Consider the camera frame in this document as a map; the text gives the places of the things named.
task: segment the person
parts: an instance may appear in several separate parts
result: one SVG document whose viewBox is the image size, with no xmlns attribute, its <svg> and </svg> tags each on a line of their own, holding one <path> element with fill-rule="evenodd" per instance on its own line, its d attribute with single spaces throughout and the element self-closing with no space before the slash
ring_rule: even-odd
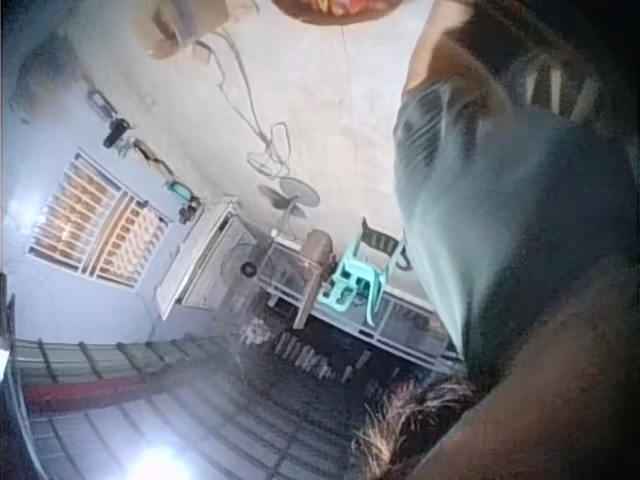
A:
<svg viewBox="0 0 640 480">
<path fill-rule="evenodd" d="M 553 94 L 538 108 L 535 89 L 517 97 L 479 61 L 464 45 L 477 10 L 436 0 L 394 129 L 409 256 L 467 379 L 392 396 L 362 437 L 368 478 L 627 478 L 615 472 L 640 418 L 629 158 L 603 108 L 575 113 L 580 89 L 569 111 Z M 583 68 L 554 48 L 561 78 Z M 526 87 L 541 57 L 524 58 Z"/>
</svg>

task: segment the electrical cord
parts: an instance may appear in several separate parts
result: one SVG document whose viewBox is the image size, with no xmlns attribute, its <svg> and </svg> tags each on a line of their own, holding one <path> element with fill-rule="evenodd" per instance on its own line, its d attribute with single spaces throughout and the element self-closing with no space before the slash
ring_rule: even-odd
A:
<svg viewBox="0 0 640 480">
<path fill-rule="evenodd" d="M 217 83 L 216 87 L 224 97 L 225 101 L 229 105 L 229 107 L 234 111 L 234 113 L 242 120 L 242 122 L 251 130 L 251 132 L 256 136 L 256 138 L 264 145 L 264 149 L 262 152 L 249 152 L 246 156 L 247 164 L 253 168 L 260 175 L 263 175 L 271 180 L 288 176 L 290 173 L 289 160 L 291 157 L 291 137 L 289 135 L 289 127 L 286 122 L 276 122 L 271 124 L 269 127 L 269 132 L 265 132 L 264 128 L 260 124 L 260 120 L 258 119 L 258 114 L 255 108 L 255 102 L 253 99 L 253 92 L 251 90 L 251 84 L 249 83 L 249 77 L 247 75 L 246 69 L 244 67 L 244 62 L 242 61 L 242 57 L 240 55 L 240 51 L 236 46 L 235 42 L 231 38 L 231 36 L 222 29 L 221 32 L 212 32 L 213 35 L 220 37 L 229 47 L 229 50 L 233 54 L 233 57 L 238 66 L 238 70 L 240 71 L 240 76 L 242 77 L 242 82 L 245 86 L 245 90 L 247 92 L 247 100 L 249 102 L 249 110 L 251 112 L 251 118 L 247 118 L 247 116 L 238 108 L 238 106 L 231 100 L 229 94 L 225 89 L 225 82 L 227 80 L 226 73 L 224 68 L 222 67 L 222 62 L 216 51 L 207 43 L 203 41 L 198 41 L 197 45 L 206 49 L 211 56 L 213 57 L 218 70 L 220 71 L 221 79 Z M 281 130 L 284 135 L 285 144 L 286 144 L 286 154 L 281 154 L 278 151 L 277 146 L 275 145 L 275 138 L 278 131 Z"/>
</svg>

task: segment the light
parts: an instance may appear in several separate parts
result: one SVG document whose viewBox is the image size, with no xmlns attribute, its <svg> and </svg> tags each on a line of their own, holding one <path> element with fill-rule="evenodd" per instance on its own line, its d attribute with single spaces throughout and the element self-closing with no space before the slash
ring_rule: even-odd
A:
<svg viewBox="0 0 640 480">
<path fill-rule="evenodd" d="M 186 465 L 166 447 L 146 450 L 129 471 L 127 480 L 189 480 Z"/>
</svg>

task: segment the metal security bars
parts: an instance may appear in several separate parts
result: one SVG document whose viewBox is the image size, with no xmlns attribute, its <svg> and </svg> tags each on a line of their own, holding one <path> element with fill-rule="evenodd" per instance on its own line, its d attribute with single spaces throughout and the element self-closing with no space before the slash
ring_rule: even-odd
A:
<svg viewBox="0 0 640 480">
<path fill-rule="evenodd" d="M 113 377 L 117 371 L 118 375 L 139 372 L 150 381 L 159 364 L 167 367 L 158 354 L 183 366 L 185 361 L 208 359 L 208 369 L 200 375 L 192 369 L 166 388 L 156 386 L 144 396 L 108 406 L 86 405 L 68 413 L 31 408 L 36 449 L 52 478 L 122 478 L 142 452 L 158 444 L 169 446 L 189 466 L 193 479 L 346 478 L 352 431 L 362 418 L 353 415 L 361 399 L 348 390 L 338 385 L 320 387 L 269 357 L 260 357 L 260 363 L 270 367 L 256 372 L 268 381 L 261 387 L 246 384 L 228 369 L 211 368 L 219 350 L 211 339 L 151 345 L 65 345 L 74 353 L 67 352 L 63 361 L 59 354 L 63 345 L 44 344 L 47 356 L 53 357 L 49 369 L 62 383 L 72 378 L 67 372 L 78 378 L 75 363 L 80 356 L 85 357 L 85 374 L 94 379 Z M 58 354 L 50 355 L 53 350 Z M 28 400 L 30 384 L 42 383 L 42 376 L 34 375 L 40 351 L 36 342 L 18 342 L 19 363 L 31 365 L 30 373 L 24 375 Z M 44 357 L 39 366 L 46 375 Z M 64 389 L 65 385 L 50 383 L 50 387 Z"/>
<path fill-rule="evenodd" d="M 77 153 L 38 216 L 28 253 L 135 288 L 167 226 L 158 212 Z"/>
</svg>

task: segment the wall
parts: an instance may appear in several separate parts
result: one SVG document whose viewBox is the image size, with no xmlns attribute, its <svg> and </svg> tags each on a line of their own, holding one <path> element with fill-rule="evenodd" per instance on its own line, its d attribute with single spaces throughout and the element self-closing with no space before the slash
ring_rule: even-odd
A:
<svg viewBox="0 0 640 480">
<path fill-rule="evenodd" d="M 167 322 L 160 322 L 153 300 L 157 282 L 187 233 L 187 227 L 177 223 L 179 203 L 165 190 L 160 175 L 135 157 L 119 158 L 102 146 L 108 125 L 88 107 L 84 84 L 70 85 L 31 125 L 22 124 L 8 108 L 22 58 L 51 30 L 46 19 L 64 14 L 64 2 L 53 3 L 34 2 L 34 10 L 12 17 L 17 23 L 3 31 L 2 267 L 9 293 L 16 294 L 17 334 L 49 342 L 113 343 L 202 331 L 211 321 L 208 312 L 177 307 Z M 135 292 L 84 279 L 26 255 L 36 217 L 79 148 L 172 220 Z"/>
</svg>

